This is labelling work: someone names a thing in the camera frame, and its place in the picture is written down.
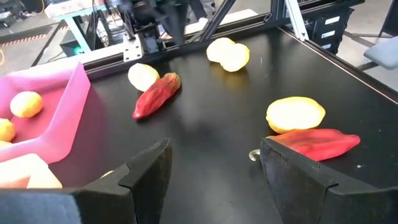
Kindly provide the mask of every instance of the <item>toy vegetable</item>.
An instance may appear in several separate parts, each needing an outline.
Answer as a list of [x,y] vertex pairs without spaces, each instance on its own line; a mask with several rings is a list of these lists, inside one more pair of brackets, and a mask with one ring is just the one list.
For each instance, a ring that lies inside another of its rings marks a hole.
[[[340,156],[361,141],[357,135],[343,134],[335,129],[296,130],[278,136],[268,136],[267,138],[314,161],[323,161]],[[254,155],[259,153],[259,149],[251,151],[250,159],[255,161]]]
[[295,129],[315,128],[322,122],[325,113],[325,109],[315,100],[293,96],[271,103],[266,120],[272,130],[283,134]]
[[140,96],[137,100],[136,109],[132,117],[134,119],[140,119],[152,114],[159,109],[166,100],[172,97],[180,86],[180,77],[176,73],[167,73]]
[[139,91],[147,91],[156,80],[160,79],[157,71],[149,65],[136,63],[129,69],[130,83]]

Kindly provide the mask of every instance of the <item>potato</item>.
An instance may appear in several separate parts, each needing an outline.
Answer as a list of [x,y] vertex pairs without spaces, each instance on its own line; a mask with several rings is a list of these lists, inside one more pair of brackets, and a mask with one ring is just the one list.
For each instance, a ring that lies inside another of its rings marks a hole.
[[297,129],[317,127],[325,117],[326,111],[315,100],[293,96],[271,103],[267,109],[266,120],[275,132],[283,134]]
[[216,39],[206,49],[207,59],[211,62],[220,63],[225,52],[234,44],[235,42],[226,37]]
[[230,45],[220,65],[228,72],[236,72],[243,68],[250,59],[250,50],[243,44]]
[[10,104],[13,115],[18,118],[31,118],[43,108],[43,98],[36,92],[23,91],[18,93]]
[[149,65],[137,63],[129,69],[128,79],[139,91],[147,91],[156,80],[160,79],[159,73]]

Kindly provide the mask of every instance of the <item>toy fruit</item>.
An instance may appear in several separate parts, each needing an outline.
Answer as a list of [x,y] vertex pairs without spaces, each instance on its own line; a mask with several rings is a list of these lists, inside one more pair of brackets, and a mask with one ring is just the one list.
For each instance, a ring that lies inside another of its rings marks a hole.
[[23,91],[18,93],[10,103],[13,115],[18,118],[31,118],[43,108],[43,98],[36,92]]
[[243,44],[234,44],[228,47],[220,60],[220,65],[228,72],[236,72],[243,68],[250,59],[250,50]]
[[[361,142],[359,136],[343,134],[335,129],[295,130],[267,138],[314,161],[324,161],[343,155]],[[260,149],[256,149],[249,153],[249,158],[256,161],[256,156],[259,155]]]
[[157,80],[137,100],[132,117],[141,119],[159,109],[181,87],[181,79],[176,73],[167,73]]
[[213,41],[206,49],[207,58],[211,62],[220,63],[228,48],[234,45],[231,39],[222,37]]
[[127,76],[130,83],[139,91],[147,91],[160,78],[154,68],[141,63],[133,65]]
[[7,148],[7,147],[9,147],[9,146],[12,146],[12,143],[11,143],[11,142],[0,141],[0,150],[1,150],[1,149],[5,149],[5,148]]
[[315,100],[293,96],[271,103],[266,120],[275,132],[282,134],[295,129],[317,127],[325,113],[325,109]]
[[0,141],[11,142],[15,137],[15,126],[8,119],[0,118]]

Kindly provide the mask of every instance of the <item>plastic food item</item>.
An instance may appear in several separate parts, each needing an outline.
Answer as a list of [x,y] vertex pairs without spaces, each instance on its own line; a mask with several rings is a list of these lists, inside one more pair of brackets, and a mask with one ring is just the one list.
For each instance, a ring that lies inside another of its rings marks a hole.
[[225,56],[225,52],[234,44],[235,42],[226,37],[216,39],[206,49],[207,59],[211,62],[220,63]]
[[62,184],[36,154],[0,163],[0,188],[60,189]]
[[139,91],[147,91],[160,78],[156,69],[141,63],[133,65],[127,76],[130,83]]
[[36,92],[23,91],[18,93],[10,103],[13,115],[18,118],[31,118],[43,108],[43,98]]
[[0,141],[0,150],[12,146],[11,142]]
[[176,73],[167,73],[140,96],[137,100],[136,109],[132,117],[134,119],[140,119],[152,114],[159,109],[167,99],[172,97],[180,86],[180,77]]
[[335,129],[296,130],[268,138],[314,161],[340,156],[361,142],[359,136]]
[[243,44],[234,44],[228,47],[220,65],[228,72],[236,72],[243,68],[250,59],[250,50]]
[[315,100],[293,96],[271,103],[266,120],[275,132],[282,134],[295,129],[315,128],[322,122],[325,113],[325,109]]
[[8,119],[0,118],[0,141],[11,142],[15,137],[15,126]]

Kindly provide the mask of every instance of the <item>yellow potato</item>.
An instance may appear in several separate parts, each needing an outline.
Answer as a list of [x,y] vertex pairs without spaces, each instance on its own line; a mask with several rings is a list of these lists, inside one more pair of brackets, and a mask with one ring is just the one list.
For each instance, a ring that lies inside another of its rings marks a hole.
[[279,134],[297,129],[317,127],[325,117],[326,111],[315,100],[293,96],[271,103],[267,109],[266,120],[272,130]]
[[220,63],[228,48],[234,45],[231,39],[222,37],[213,41],[206,49],[207,58],[211,62]]
[[128,79],[139,91],[147,91],[156,80],[160,79],[159,73],[149,65],[136,63],[129,69]]
[[7,148],[7,147],[9,147],[9,146],[12,146],[12,143],[11,143],[11,142],[0,141],[0,150],[1,150],[1,149],[5,149],[5,148]]
[[228,72],[236,72],[243,68],[250,59],[250,50],[243,44],[230,45],[221,59],[220,64]]
[[31,118],[43,108],[43,98],[36,92],[23,91],[18,93],[10,104],[13,115],[19,118]]
[[11,142],[15,133],[14,124],[8,119],[0,118],[0,141]]

